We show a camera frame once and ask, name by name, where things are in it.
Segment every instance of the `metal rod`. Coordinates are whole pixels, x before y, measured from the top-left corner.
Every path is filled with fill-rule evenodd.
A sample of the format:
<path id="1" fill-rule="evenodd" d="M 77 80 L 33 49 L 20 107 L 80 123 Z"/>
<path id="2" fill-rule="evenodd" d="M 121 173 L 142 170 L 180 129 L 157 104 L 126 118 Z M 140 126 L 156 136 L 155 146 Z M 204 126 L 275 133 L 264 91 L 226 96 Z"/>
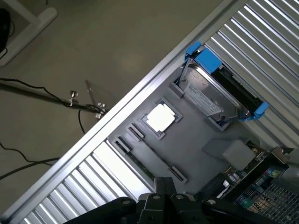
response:
<path id="1" fill-rule="evenodd" d="M 85 80 L 85 84 L 86 84 L 86 87 L 87 87 L 87 92 L 89 93 L 89 96 L 90 96 L 90 99 L 92 100 L 93 105 L 97 106 L 97 102 L 94 98 L 93 90 L 91 88 L 90 82 L 88 80 Z"/>
<path id="2" fill-rule="evenodd" d="M 51 95 L 48 95 L 46 93 L 39 92 L 39 91 L 36 91 L 36 90 L 32 90 L 30 88 L 19 86 L 19 85 L 16 85 L 16 84 L 6 84 L 6 83 L 1 82 L 1 81 L 0 81 L 0 90 L 15 93 L 15 94 L 30 97 L 30 98 L 43 100 L 43 101 L 46 101 L 46 102 L 51 102 L 51 103 L 58 104 L 58 105 L 62 105 L 61 101 L 63 101 L 63 103 L 65 105 L 70 104 L 70 102 L 68 100 L 61 99 L 61 101 L 59 101 L 55 97 L 52 97 Z M 81 105 L 81 104 L 78 104 L 76 102 L 73 102 L 73 105 L 70 108 L 95 113 L 95 110 L 93 108 L 88 108 L 85 105 Z"/>

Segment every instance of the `hard drive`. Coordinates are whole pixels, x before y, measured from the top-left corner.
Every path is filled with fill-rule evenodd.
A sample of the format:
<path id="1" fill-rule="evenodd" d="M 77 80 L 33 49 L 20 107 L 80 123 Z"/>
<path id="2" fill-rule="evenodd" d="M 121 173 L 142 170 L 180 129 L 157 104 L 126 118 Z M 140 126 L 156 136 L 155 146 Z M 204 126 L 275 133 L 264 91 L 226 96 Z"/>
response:
<path id="1" fill-rule="evenodd" d="M 178 85 L 187 99 L 218 123 L 249 118 L 263 103 L 223 65 L 209 74 L 193 58 L 186 62 Z"/>

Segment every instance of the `screw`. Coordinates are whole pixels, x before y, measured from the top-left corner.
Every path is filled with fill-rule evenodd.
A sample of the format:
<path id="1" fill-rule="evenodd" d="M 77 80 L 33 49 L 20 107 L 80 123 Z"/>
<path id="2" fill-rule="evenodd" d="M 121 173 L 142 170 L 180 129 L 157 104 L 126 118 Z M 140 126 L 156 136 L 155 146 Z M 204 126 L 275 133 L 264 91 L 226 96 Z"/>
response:
<path id="1" fill-rule="evenodd" d="M 184 196 L 182 196 L 182 195 L 177 195 L 176 196 L 176 199 L 178 199 L 178 200 L 181 200 L 181 199 L 183 199 L 184 198 Z"/>
<path id="2" fill-rule="evenodd" d="M 212 199 L 208 200 L 207 202 L 208 202 L 209 204 L 216 204 L 216 201 L 214 201 L 214 200 L 212 200 Z"/>
<path id="3" fill-rule="evenodd" d="M 126 201 L 123 201 L 122 203 L 123 203 L 123 204 L 129 204 L 130 201 L 129 201 L 129 200 L 126 200 Z"/>
<path id="4" fill-rule="evenodd" d="M 78 92 L 71 90 L 70 95 L 72 98 L 77 97 L 78 96 Z"/>

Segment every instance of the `white stand leg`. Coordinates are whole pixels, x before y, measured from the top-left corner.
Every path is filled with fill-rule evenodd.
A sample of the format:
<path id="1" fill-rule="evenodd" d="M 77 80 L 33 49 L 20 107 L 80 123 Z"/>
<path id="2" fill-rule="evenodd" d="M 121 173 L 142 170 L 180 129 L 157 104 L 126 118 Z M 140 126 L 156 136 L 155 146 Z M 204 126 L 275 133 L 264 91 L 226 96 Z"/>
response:
<path id="1" fill-rule="evenodd" d="M 0 52 L 0 66 L 6 65 L 15 57 L 27 44 L 29 44 L 46 26 L 57 16 L 55 8 L 47 8 L 38 17 L 34 16 L 17 0 L 4 0 L 11 8 L 22 15 L 30 24 L 7 45 L 6 50 Z"/>

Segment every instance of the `metal mesh grille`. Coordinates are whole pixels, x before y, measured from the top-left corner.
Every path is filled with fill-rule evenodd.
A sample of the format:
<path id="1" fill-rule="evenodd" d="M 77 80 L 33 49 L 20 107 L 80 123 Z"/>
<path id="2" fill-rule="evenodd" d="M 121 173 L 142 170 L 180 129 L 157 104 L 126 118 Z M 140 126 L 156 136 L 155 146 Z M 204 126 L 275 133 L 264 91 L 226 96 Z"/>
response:
<path id="1" fill-rule="evenodd" d="M 299 196 L 272 184 L 248 210 L 282 224 L 298 224 Z"/>

